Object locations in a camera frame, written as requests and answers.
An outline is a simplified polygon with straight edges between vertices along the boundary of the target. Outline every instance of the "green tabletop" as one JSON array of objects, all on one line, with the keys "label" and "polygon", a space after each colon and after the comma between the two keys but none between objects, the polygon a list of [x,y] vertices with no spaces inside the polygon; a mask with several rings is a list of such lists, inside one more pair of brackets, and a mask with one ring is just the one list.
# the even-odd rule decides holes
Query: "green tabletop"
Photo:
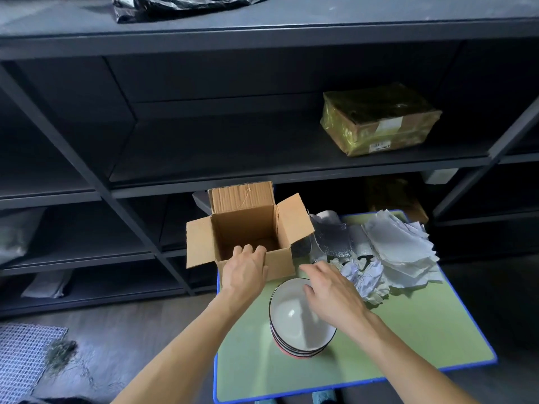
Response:
[{"label": "green tabletop", "polygon": [[[343,219],[362,224],[371,215]],[[405,219],[402,213],[395,215]],[[297,267],[308,260],[294,262]],[[298,276],[304,276],[303,272],[298,270]],[[268,303],[274,289],[286,279],[266,283],[220,346],[214,363],[216,403],[254,401],[383,379],[367,355],[339,331],[322,353],[310,359],[295,359],[279,350],[270,332]],[[496,361],[494,351],[447,281],[389,295],[374,312],[415,352],[440,369]]]}]

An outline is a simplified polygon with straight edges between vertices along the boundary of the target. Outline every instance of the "floor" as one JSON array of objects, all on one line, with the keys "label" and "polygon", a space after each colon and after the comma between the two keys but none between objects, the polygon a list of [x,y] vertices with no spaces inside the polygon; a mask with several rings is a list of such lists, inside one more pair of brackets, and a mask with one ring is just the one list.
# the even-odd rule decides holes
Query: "floor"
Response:
[{"label": "floor", "polygon": [[[443,266],[499,357],[494,366],[449,373],[480,402],[539,403],[539,256]],[[66,326],[79,352],[58,376],[45,375],[35,395],[84,395],[110,402],[187,326],[213,295],[102,306],[14,319]],[[342,390],[347,404],[401,402],[387,382]],[[212,403],[208,373],[197,403]],[[309,395],[286,398],[310,403]]]}]

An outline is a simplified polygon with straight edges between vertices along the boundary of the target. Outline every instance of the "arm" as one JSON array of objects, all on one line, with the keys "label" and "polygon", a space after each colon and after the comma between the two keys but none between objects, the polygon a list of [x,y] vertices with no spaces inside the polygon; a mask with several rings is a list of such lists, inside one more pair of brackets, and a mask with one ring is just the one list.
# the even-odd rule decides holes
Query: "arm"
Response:
[{"label": "arm", "polygon": [[367,353],[405,404],[478,404],[368,310],[337,268],[325,262],[300,268],[311,281],[305,285],[311,309]]},{"label": "arm", "polygon": [[223,268],[221,291],[118,394],[113,404],[178,404],[192,402],[226,333],[264,288],[266,249],[235,247]]}]

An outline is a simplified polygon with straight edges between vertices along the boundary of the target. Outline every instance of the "shoe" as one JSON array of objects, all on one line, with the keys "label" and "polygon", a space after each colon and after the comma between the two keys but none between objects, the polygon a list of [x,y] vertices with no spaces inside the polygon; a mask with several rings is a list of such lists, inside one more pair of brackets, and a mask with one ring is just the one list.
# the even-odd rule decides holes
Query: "shoe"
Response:
[{"label": "shoe", "polygon": [[322,390],[315,391],[313,393],[313,404],[328,404],[330,402],[337,402],[337,396],[335,390]]}]

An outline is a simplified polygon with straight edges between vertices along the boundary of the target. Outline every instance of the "bowl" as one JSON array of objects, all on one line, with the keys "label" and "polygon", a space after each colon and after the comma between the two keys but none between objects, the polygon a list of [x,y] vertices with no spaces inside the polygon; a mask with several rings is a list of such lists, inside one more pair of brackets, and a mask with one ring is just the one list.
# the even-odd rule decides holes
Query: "bowl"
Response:
[{"label": "bowl", "polygon": [[310,309],[304,285],[310,285],[310,280],[293,278],[277,286],[269,299],[269,324],[284,350],[312,355],[329,344],[336,329]]}]

